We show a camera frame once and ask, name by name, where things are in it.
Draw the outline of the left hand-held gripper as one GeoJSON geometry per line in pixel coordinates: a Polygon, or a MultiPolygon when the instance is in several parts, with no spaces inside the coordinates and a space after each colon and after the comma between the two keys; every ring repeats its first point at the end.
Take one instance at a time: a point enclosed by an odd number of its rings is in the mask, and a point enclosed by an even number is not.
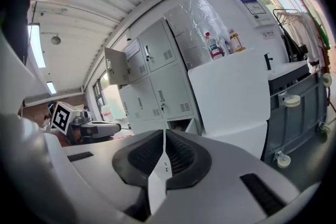
{"type": "Polygon", "coordinates": [[[51,118],[51,127],[56,128],[62,133],[70,143],[77,143],[79,140],[74,133],[75,127],[81,126],[81,137],[90,138],[114,136],[121,131],[119,123],[89,122],[90,120],[91,116],[87,111],[84,111],[80,107],[58,101],[51,118]]]}

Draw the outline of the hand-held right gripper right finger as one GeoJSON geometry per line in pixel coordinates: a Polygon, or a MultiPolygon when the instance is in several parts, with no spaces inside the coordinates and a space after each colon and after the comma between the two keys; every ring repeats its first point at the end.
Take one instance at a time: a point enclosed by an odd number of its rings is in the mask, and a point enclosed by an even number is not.
{"type": "Polygon", "coordinates": [[[299,196],[290,180],[240,147],[181,131],[167,134],[206,149],[212,164],[194,186],[168,190],[158,223],[258,223],[299,196]]]}

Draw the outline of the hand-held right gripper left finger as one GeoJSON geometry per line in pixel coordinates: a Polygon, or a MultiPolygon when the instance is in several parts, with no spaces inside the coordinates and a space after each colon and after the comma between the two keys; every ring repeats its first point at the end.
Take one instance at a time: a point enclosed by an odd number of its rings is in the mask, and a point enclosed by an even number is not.
{"type": "Polygon", "coordinates": [[[64,150],[84,181],[115,208],[136,220],[151,216],[149,177],[163,154],[163,130],[64,150]]]}

